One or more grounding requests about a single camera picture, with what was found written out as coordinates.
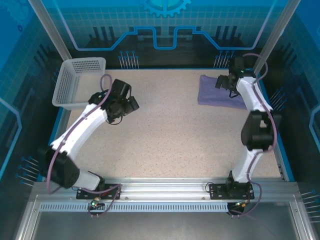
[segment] glass panel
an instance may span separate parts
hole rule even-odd
[[[137,57],[140,68],[226,68],[238,51],[260,52],[287,0],[43,2],[74,58],[119,69]]]
[[[302,193],[320,192],[319,8],[319,1],[300,2],[268,59],[263,81],[271,105],[281,112],[280,136]],[[312,209],[311,216],[318,216],[319,208]],[[320,224],[315,224],[319,233]]]
[[[33,239],[295,240],[296,233],[286,204],[261,203],[241,219],[226,213],[109,212],[91,220],[85,212],[42,212]]]
[[[62,60],[27,0],[0,6],[0,233],[12,239],[38,178],[37,162],[21,159],[35,158],[37,147],[49,142]]]

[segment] cable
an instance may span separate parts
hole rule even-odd
[[[112,81],[112,76],[110,75],[110,74],[108,74],[108,73],[106,73],[105,75],[103,75],[103,76],[105,76],[105,77],[109,77],[109,79],[110,79],[110,81]],[[101,89],[101,91],[104,91],[104,87],[103,87],[103,80],[104,78],[102,77],[102,78],[100,78],[100,89]]]
[[[68,137],[71,135],[71,133],[76,129],[76,127],[83,121],[85,120],[90,114],[92,114],[95,110],[97,110],[98,108],[100,108],[100,106],[102,104],[104,104],[104,102],[107,100],[110,92],[111,92],[111,88],[112,88],[112,77],[109,75],[109,74],[104,74],[102,75],[101,79],[100,79],[100,86],[102,85],[102,80],[104,77],[108,76],[109,77],[109,80],[110,80],[110,87],[107,91],[107,93],[105,94],[104,98],[102,99],[102,101],[97,105],[95,106],[92,110],[90,110],[88,113],[86,113],[82,118],[80,118],[71,128],[70,130],[66,133],[66,135],[64,136],[63,140],[61,141],[61,143],[59,144],[59,146],[57,147],[57,149],[55,150],[54,154],[53,154],[53,157],[51,159],[51,162],[49,164],[49,168],[48,168],[48,173],[47,173],[47,176],[46,176],[46,188],[48,190],[48,193],[49,194],[54,194],[56,191],[58,191],[61,186],[57,187],[55,190],[53,191],[50,191],[50,180],[51,180],[51,173],[52,173],[52,169],[53,169],[53,166],[54,166],[54,163],[56,161],[56,158],[58,156],[58,153],[60,152],[61,148],[63,147],[63,145],[66,144],[66,141],[68,139]]]
[[[257,78],[253,83],[252,83],[252,89],[253,89],[253,92],[256,96],[256,98],[258,99],[259,103],[262,105],[263,109],[265,110],[266,114],[268,115],[270,121],[271,121],[271,125],[272,125],[272,129],[273,129],[273,143],[272,143],[272,146],[271,148],[267,149],[266,151],[260,151],[260,152],[257,152],[254,156],[253,156],[253,159],[251,160],[250,164],[249,164],[249,167],[248,167],[248,170],[246,172],[246,178],[248,179],[248,181],[253,184],[253,185],[257,185],[259,187],[259,198],[256,202],[256,204],[254,205],[253,208],[251,208],[248,212],[246,213],[242,213],[241,215],[239,215],[240,217],[243,217],[243,216],[247,216],[248,214],[252,213],[253,210],[256,209],[256,207],[258,206],[258,204],[260,203],[261,199],[262,199],[262,187],[259,183],[257,182],[254,182],[250,179],[250,172],[251,172],[251,168],[253,166],[253,164],[255,163],[256,159],[257,159],[257,156],[259,154],[262,154],[264,152],[270,152],[272,151],[273,149],[275,149],[276,147],[276,144],[277,144],[277,128],[276,128],[276,123],[275,123],[275,120],[274,118],[272,117],[271,115],[271,112],[268,110],[268,108],[265,106],[263,100],[261,99],[261,97],[259,96],[257,90],[256,90],[256,86],[255,84],[258,83],[258,81],[260,81],[262,78],[264,78],[267,73],[268,73],[268,63],[267,61],[262,57],[260,56],[259,54],[256,54],[256,53],[246,53],[244,55],[242,55],[243,57],[246,57],[246,56],[255,56],[257,58],[260,58],[263,62],[264,62],[264,65],[265,65],[265,72],[262,76],[260,76],[259,78]]]
[[[205,187],[204,187],[204,190],[205,190],[207,193],[210,193],[210,191],[207,190],[208,184],[214,184],[214,183],[210,181],[210,182],[208,182],[208,183],[205,185]]]
[[[122,185],[121,185],[121,184],[117,184],[116,186],[113,187],[113,189],[115,189],[116,187],[118,187],[118,189],[117,189],[116,194],[114,195],[114,197],[113,197],[110,205],[107,207],[107,209],[106,209],[104,212],[101,212],[101,213],[97,214],[97,217],[106,214],[106,213],[110,210],[110,208],[112,207],[112,205],[114,204],[117,196],[119,195],[119,193],[120,193],[120,191],[121,191]],[[88,214],[90,214],[91,217],[94,216],[94,215],[90,212],[90,211],[92,211],[92,210],[93,210],[93,209],[88,209]]]
[[[117,122],[117,123],[110,123],[110,122],[108,122],[107,120],[106,120],[106,122],[107,122],[108,124],[110,124],[110,125],[118,125],[118,124],[120,124],[120,123],[122,122],[122,119],[123,119],[123,118],[124,118],[124,116],[121,116],[120,121]]]

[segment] black clamp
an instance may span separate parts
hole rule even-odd
[[[122,118],[133,111],[139,109],[139,105],[134,96],[131,96],[131,86],[124,81],[115,79],[111,92],[102,104],[101,109],[106,110],[107,121],[111,124],[117,118]],[[89,99],[89,104],[98,105],[104,98],[108,90],[96,92]]]
[[[243,56],[234,56],[229,60],[229,75],[220,75],[216,81],[217,89],[223,88],[230,91],[229,98],[235,98],[240,95],[237,91],[238,80],[243,77],[253,77],[256,75],[251,68],[245,68]]]

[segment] metal base plate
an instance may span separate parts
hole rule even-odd
[[[229,194],[226,190],[226,184],[210,184],[209,192],[211,200],[247,200],[248,197],[250,199],[255,199],[255,194],[252,185],[250,184],[249,190],[252,192],[247,195],[246,191],[237,191],[235,194]]]
[[[109,189],[109,188],[112,188],[113,186],[115,186],[116,184],[104,184],[104,189]],[[113,189],[111,190],[110,192],[108,192],[106,195],[102,196],[101,199],[102,200],[112,200],[114,199],[115,197],[115,194],[117,194],[117,190],[118,188],[116,189]],[[120,199],[120,192],[118,194],[118,196],[115,198],[116,200]],[[93,194],[93,193],[88,193],[86,191],[83,191],[81,189],[78,189],[78,191],[76,192],[76,199],[84,199],[84,200],[93,200],[95,197],[98,197],[100,196],[100,194]]]

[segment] gear logo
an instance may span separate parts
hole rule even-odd
[[[29,3],[27,0],[0,0],[0,7],[6,7],[10,16],[22,24],[29,16]]]
[[[191,0],[141,0],[144,5],[144,10],[149,10],[151,14],[157,17],[171,17],[174,14],[180,14],[180,11],[185,10],[187,4],[191,4]]]

